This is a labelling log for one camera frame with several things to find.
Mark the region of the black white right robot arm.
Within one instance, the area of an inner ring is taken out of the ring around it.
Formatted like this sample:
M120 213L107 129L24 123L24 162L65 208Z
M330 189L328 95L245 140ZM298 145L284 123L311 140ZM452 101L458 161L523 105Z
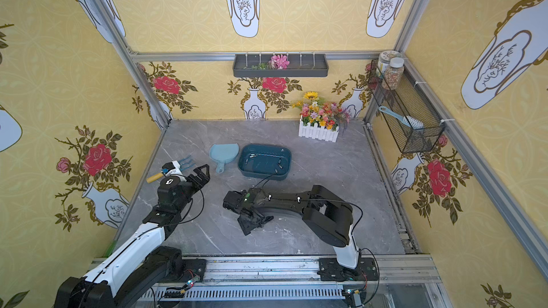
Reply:
M311 190L300 193L272 193L262 188L229 191L223 207L238 215L238 224L244 235L263 228L274 219L275 212L299 215L314 234L335 251L334 258L318 261L318 275L324 282L380 279L377 261L373 256L362 256L353 236L357 225L353 219L356 206L322 185L314 185Z

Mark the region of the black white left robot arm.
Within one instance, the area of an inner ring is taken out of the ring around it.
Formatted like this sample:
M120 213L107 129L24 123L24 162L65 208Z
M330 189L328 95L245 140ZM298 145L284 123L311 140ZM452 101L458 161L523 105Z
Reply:
M190 175L168 175L157 189L158 202L135 233L100 265L58 289L55 307L130 307L163 279L185 272L181 251L164 241L184 223L182 212L211 179L209 165Z

